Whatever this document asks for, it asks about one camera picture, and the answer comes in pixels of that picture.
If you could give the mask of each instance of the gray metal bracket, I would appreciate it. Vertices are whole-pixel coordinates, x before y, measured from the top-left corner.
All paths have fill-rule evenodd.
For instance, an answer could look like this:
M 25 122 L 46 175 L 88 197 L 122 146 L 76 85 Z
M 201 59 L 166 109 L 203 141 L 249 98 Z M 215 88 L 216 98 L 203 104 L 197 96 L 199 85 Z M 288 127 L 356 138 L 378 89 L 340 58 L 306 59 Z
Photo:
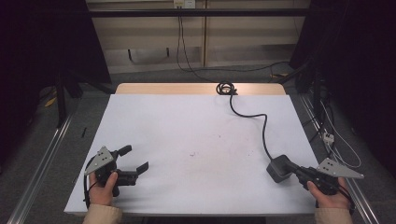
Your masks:
M 85 169 L 84 175 L 88 175 L 102 167 L 104 167 L 109 162 L 113 161 L 114 158 L 108 151 L 107 147 L 102 147 L 96 156 L 93 158 L 91 164 Z
M 346 177 L 346 178 L 356 178 L 363 179 L 364 175 L 353 171 L 346 166 L 340 165 L 336 161 L 332 161 L 326 158 L 317 168 L 317 170 L 323 174 L 330 175 L 333 177 Z

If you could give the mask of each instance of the aluminum rail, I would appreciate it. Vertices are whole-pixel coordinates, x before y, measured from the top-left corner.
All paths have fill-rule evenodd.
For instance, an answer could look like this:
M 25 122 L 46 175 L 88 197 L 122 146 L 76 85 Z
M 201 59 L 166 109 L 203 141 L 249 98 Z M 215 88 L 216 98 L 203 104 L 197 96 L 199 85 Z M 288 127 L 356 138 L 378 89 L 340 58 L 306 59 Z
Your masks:
M 78 102 L 79 101 L 77 100 L 73 102 L 71 106 L 71 111 L 66 117 L 64 124 L 60 128 L 56 129 L 55 134 L 53 135 L 52 140 L 47 147 L 43 159 L 35 170 L 35 174 L 31 178 L 27 188 L 25 189 L 16 207 L 14 208 L 14 211 L 12 212 L 7 224 L 22 224 L 25 221 L 30 211 L 30 208 L 33 205 L 33 202 L 35 201 L 35 197 L 37 196 L 37 193 L 39 192 L 41 185 L 46 177 L 50 165 L 52 164 L 52 161 L 56 156 L 56 152 L 58 151 L 58 148 L 62 143 L 62 140 L 64 139 L 72 117 L 77 110 Z
M 313 125 L 315 129 L 319 130 L 319 124 L 316 119 L 314 119 L 314 112 L 313 112 L 313 105 L 309 99 L 305 99 L 302 95 L 300 95 L 301 101 L 303 102 L 303 105 L 305 107 L 305 110 L 309 116 L 309 118 L 312 119 Z M 335 147 L 334 151 L 340 155 L 338 152 L 338 149 Z M 335 161 L 339 162 L 340 164 L 344 164 L 342 161 L 338 160 L 336 157 L 333 157 Z M 356 182 L 355 179 L 352 178 L 346 178 L 346 184 L 348 186 L 348 191 L 350 196 L 352 197 L 353 201 L 355 202 L 356 208 L 358 211 L 361 213 L 361 217 L 364 220 L 364 223 L 367 224 L 379 224 L 379 220 L 377 216 L 375 215 L 375 212 L 370 205 L 370 202 L 367 200 L 366 196 L 364 195 L 363 191 L 361 190 L 361 187 L 359 187 L 359 184 Z

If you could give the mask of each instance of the hand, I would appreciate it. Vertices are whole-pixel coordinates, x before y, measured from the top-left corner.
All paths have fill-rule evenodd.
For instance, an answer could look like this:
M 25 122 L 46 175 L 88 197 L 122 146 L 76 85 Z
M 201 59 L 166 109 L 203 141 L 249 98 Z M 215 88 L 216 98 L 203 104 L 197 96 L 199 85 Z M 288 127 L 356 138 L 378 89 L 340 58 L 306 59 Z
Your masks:
M 338 183 L 345 189 L 347 188 L 347 184 L 344 178 L 339 177 Z M 319 208 L 349 209 L 349 200 L 340 192 L 337 192 L 334 195 L 325 195 L 317 188 L 317 186 L 313 182 L 308 181 L 307 185 L 309 188 L 309 192 L 311 192 L 312 196 L 317 199 Z
M 104 187 L 99 186 L 96 182 L 96 175 L 95 172 L 90 174 L 90 186 L 94 184 L 93 187 L 90 189 L 90 200 L 91 203 L 101 204 L 111 206 L 113 201 L 113 188 L 116 185 L 117 172 L 113 172 L 110 177 L 108 178 L 106 185 Z

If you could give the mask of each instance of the white table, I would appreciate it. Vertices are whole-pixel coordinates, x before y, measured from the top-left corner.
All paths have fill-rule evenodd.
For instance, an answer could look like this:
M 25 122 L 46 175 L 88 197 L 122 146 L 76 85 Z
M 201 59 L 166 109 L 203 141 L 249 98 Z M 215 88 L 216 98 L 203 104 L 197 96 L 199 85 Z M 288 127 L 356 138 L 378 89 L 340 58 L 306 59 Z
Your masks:
M 242 114 L 266 113 L 272 157 L 318 165 L 288 95 L 238 95 Z M 263 118 L 237 117 L 229 96 L 115 94 L 93 140 L 64 211 L 84 215 L 82 176 L 101 148 L 132 145 L 118 167 L 149 169 L 136 186 L 120 187 L 114 205 L 133 216 L 286 216 L 312 214 L 315 200 L 294 175 L 280 184 L 266 172 Z

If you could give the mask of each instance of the sleeve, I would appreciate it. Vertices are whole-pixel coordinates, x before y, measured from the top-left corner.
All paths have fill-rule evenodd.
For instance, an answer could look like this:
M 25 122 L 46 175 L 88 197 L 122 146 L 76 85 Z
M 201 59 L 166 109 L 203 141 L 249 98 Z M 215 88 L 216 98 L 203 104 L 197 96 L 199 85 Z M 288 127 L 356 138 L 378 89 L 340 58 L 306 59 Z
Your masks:
M 317 208 L 315 221 L 317 224 L 352 224 L 352 217 L 347 209 Z
M 119 208 L 100 204 L 91 204 L 83 224 L 116 224 L 120 223 L 122 211 Z

